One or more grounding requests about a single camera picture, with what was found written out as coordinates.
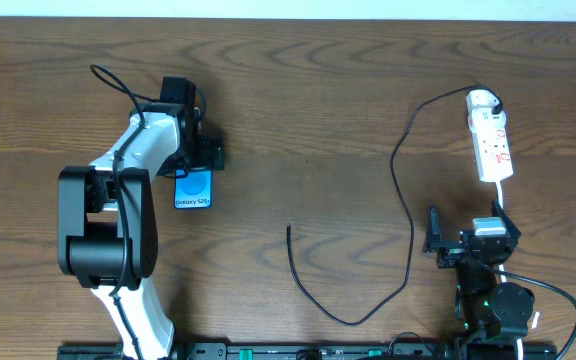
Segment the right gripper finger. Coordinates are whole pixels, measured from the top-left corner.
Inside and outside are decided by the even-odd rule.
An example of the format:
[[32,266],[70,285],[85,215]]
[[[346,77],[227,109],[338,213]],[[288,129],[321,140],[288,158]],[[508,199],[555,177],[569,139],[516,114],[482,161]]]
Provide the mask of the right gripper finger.
[[442,246],[442,235],[439,223],[439,214],[435,206],[430,206],[428,211],[428,223],[423,245],[424,253],[436,253]]
[[493,217],[498,217],[501,219],[501,222],[506,229],[507,237],[514,238],[516,240],[518,240],[521,237],[521,232],[512,222],[512,220],[508,217],[508,215],[506,214],[506,212],[504,211],[498,200],[492,201],[491,214]]

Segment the blue Galaxy smartphone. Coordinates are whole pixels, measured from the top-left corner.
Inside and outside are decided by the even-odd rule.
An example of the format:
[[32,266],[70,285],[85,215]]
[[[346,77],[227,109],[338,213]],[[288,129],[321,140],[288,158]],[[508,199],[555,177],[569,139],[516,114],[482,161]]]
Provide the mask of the blue Galaxy smartphone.
[[174,207],[178,210],[203,209],[212,205],[211,171],[189,172],[186,176],[177,171],[175,180]]

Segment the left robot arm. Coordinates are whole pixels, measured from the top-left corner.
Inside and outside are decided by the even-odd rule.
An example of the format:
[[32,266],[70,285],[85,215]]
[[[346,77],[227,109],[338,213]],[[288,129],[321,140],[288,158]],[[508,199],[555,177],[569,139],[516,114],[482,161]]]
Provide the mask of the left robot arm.
[[86,166],[58,177],[57,261],[97,297],[120,335],[114,345],[62,345],[60,359],[175,359],[176,329],[160,302],[153,273],[159,236],[153,184],[173,182],[176,210],[212,204],[213,174],[224,168],[220,139],[201,134],[202,91],[189,79],[163,78],[157,98],[106,83],[134,108],[116,143]]

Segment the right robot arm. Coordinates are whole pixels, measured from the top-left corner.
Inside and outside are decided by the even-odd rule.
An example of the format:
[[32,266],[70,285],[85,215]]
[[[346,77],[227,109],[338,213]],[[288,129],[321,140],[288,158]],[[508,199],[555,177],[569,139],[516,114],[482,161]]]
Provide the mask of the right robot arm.
[[475,218],[457,241],[442,238],[438,210],[429,208],[425,253],[437,255],[437,267],[457,274],[456,317],[465,333],[448,342],[452,359],[521,359],[518,344],[528,334],[534,293],[514,282],[497,279],[496,267],[510,258],[521,232],[497,201],[489,217]]

